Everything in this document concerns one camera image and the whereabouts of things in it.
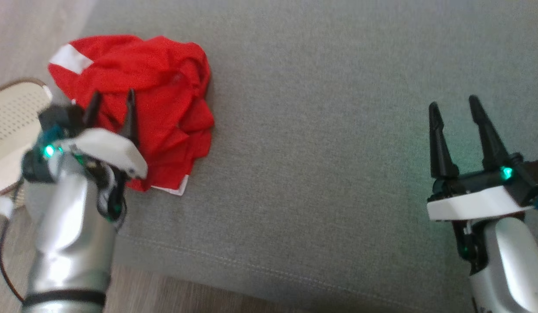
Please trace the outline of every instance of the crumpled red fabric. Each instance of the crumpled red fabric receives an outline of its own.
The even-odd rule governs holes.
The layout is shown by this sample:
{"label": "crumpled red fabric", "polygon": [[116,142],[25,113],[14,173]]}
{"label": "crumpled red fabric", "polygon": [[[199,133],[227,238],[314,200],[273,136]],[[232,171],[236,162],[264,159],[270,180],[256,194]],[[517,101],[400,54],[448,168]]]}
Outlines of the crumpled red fabric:
{"label": "crumpled red fabric", "polygon": [[145,180],[129,187],[177,190],[194,160],[208,154],[215,122],[204,97],[211,73],[197,44],[163,36],[82,38],[59,50],[49,72],[84,109],[96,90],[102,93],[96,126],[110,131],[122,126],[128,90],[136,91],[139,150],[149,168]]}

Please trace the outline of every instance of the gray cushion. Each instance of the gray cushion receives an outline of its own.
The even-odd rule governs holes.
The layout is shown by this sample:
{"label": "gray cushion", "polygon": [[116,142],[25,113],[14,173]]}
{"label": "gray cushion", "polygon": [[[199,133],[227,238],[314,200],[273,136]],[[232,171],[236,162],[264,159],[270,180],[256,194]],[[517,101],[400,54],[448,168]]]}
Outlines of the gray cushion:
{"label": "gray cushion", "polygon": [[118,262],[314,311],[471,311],[426,215],[427,109],[463,172],[472,93],[538,158],[538,1],[102,0],[82,36],[114,33],[200,44],[216,121],[184,196],[127,193]]}

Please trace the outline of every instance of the green led light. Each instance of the green led light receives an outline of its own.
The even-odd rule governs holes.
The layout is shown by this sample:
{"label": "green led light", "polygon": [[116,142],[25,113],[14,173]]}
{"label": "green led light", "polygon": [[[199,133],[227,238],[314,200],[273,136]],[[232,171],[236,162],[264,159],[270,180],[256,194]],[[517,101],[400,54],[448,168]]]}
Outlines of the green led light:
{"label": "green led light", "polygon": [[43,155],[45,156],[45,158],[52,157],[54,153],[55,147],[53,147],[53,145],[48,145],[47,147],[45,147],[45,150],[43,150]]}
{"label": "green led light", "polygon": [[501,178],[503,180],[508,180],[509,178],[512,177],[512,172],[513,172],[513,169],[512,168],[508,168],[506,166],[502,166],[501,167]]}

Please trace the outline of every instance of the black cable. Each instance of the black cable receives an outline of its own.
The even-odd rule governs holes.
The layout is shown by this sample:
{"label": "black cable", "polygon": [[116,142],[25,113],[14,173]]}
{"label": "black cable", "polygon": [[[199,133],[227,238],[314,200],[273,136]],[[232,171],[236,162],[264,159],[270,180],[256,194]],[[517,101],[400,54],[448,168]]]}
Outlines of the black cable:
{"label": "black cable", "polygon": [[[12,202],[15,206],[16,206],[16,199],[18,198],[18,192],[20,191],[20,188],[23,183],[24,183],[23,178],[20,178],[20,180],[16,182],[16,186],[14,187],[14,193],[12,194]],[[9,224],[10,224],[10,220],[7,218],[7,220],[4,221],[3,231],[0,234],[0,273],[1,275],[3,275],[3,279],[5,283],[7,283],[8,287],[10,288],[10,291],[12,291],[12,293],[16,296],[16,298],[18,298],[18,300],[20,300],[21,303],[24,303],[24,298],[20,295],[20,293],[18,293],[18,291],[12,284],[12,281],[8,277],[7,270],[4,268],[3,248],[4,248],[4,240],[7,236],[7,230],[8,230]]]}

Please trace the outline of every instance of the beige basket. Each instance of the beige basket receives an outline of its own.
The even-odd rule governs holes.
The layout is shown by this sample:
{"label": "beige basket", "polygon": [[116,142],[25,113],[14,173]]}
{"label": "beige basket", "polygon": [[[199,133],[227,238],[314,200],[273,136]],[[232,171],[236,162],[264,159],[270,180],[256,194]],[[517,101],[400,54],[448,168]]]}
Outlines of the beige basket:
{"label": "beige basket", "polygon": [[[0,194],[10,192],[19,179],[21,157],[41,131],[38,112],[49,105],[51,98],[47,86],[36,79],[0,87]],[[21,190],[17,207],[24,203],[23,194]]]}

